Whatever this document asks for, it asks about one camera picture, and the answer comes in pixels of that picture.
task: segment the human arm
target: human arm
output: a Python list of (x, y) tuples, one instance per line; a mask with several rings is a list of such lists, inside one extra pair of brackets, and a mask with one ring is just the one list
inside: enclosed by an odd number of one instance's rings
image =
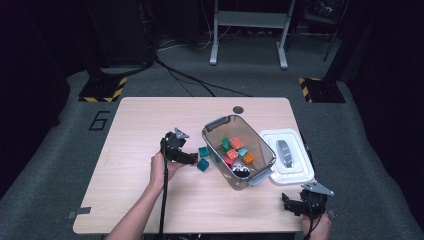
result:
[[(302, 230), (303, 233), (306, 235), (309, 232), (309, 228), (311, 225), (311, 220), (308, 216), (303, 215), (302, 220)], [(311, 233), (310, 240), (327, 240), (330, 237), (330, 231), (331, 231), (331, 220), (328, 217), (327, 213), (323, 213), (320, 218), (316, 218), (312, 221), (312, 226), (315, 227), (315, 229)]]
[[(152, 209), (162, 193), (164, 185), (164, 158), (161, 153), (156, 153), (151, 158), (150, 181), (141, 197), (133, 207), (125, 214), (119, 223), (107, 236), (108, 240), (113, 239), (140, 239), (146, 227)], [(181, 163), (168, 162), (168, 179), (171, 180), (175, 172), (184, 166)]]

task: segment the yellow and black hazard tape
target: yellow and black hazard tape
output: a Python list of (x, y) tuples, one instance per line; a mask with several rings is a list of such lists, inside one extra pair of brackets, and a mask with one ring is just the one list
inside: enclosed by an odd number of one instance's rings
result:
[(300, 83), (300, 87), (302, 88), (303, 97), (305, 98), (306, 102), (312, 102), (310, 92), (308, 90), (308, 87), (306, 86), (306, 81), (308, 80), (321, 81), (321, 78), (299, 78), (299, 83)]
[(118, 100), (119, 96), (122, 94), (122, 90), (127, 80), (128, 80), (127, 78), (121, 79), (112, 97), (80, 97), (78, 101), (80, 102), (115, 102), (116, 100)]

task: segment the toy block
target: toy block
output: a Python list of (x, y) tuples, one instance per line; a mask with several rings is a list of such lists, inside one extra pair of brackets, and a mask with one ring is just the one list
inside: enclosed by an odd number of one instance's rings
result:
[(228, 149), (230, 148), (230, 139), (222, 139), (222, 146), (224, 147), (225, 151), (228, 151)]
[(234, 159), (231, 159), (231, 158), (229, 158), (229, 157), (226, 157), (226, 158), (224, 159), (224, 162), (228, 165), (228, 167), (229, 167), (229, 168), (231, 168), (231, 167), (233, 166)]
[(237, 153), (240, 155), (240, 156), (244, 156), (246, 153), (247, 153), (247, 149), (246, 148), (240, 148), (238, 151), (237, 151)]
[(207, 157), (209, 156), (209, 151), (207, 147), (201, 147), (199, 148), (199, 155), (200, 157)]
[(228, 151), (227, 155), (228, 155), (228, 157), (230, 157), (231, 160), (234, 160), (238, 157), (238, 153), (234, 149), (231, 149), (230, 151)]
[(197, 168), (200, 169), (200, 171), (204, 172), (209, 167), (209, 162), (206, 161), (204, 158), (201, 158), (199, 163), (197, 163)]
[(238, 149), (240, 149), (244, 146), (243, 143), (236, 137), (232, 138), (230, 140), (230, 145), (231, 145), (231, 147), (233, 147), (236, 150), (238, 150)]
[(246, 163), (246, 164), (251, 164), (252, 162), (253, 162), (253, 160), (255, 160), (255, 158), (253, 157), (253, 155), (251, 154), (251, 153), (246, 153), (244, 156), (243, 156), (243, 161)]

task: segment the orange block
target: orange block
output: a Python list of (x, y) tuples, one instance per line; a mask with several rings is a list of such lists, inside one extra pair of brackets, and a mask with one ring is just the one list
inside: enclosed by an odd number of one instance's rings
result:
[(238, 157), (238, 153), (237, 153), (237, 151), (236, 151), (236, 150), (234, 150), (234, 149), (231, 149), (230, 151), (228, 151), (228, 152), (227, 152), (227, 155), (228, 155), (228, 157), (229, 157), (231, 160), (234, 160), (234, 159), (236, 159), (236, 158)]
[(244, 146), (243, 143), (238, 138), (232, 138), (230, 140), (230, 145), (231, 145), (231, 147), (233, 147), (236, 150), (238, 150), (238, 149), (240, 149)]
[(253, 160), (255, 160), (255, 158), (253, 157), (253, 155), (252, 155), (250, 152), (246, 153), (246, 154), (243, 156), (243, 161), (244, 161), (246, 164), (251, 164), (251, 163), (253, 162)]

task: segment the wooden table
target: wooden table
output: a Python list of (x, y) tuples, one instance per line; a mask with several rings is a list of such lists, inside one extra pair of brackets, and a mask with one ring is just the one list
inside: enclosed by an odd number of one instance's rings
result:
[[(222, 116), (240, 114), (258, 133), (265, 129), (298, 130), (285, 98), (131, 97), (122, 99), (81, 208), (78, 234), (109, 233), (140, 197), (148, 184), (150, 158), (159, 142), (175, 127), (190, 135), (182, 148), (198, 152), (206, 146), (205, 124)], [(301, 231), (301, 218), (284, 210), (281, 193), (299, 200), (299, 185), (277, 186), (269, 179), (235, 191), (212, 161), (205, 172), (185, 166), (169, 182), (164, 233), (240, 233)], [(145, 233), (159, 231), (162, 196)]]

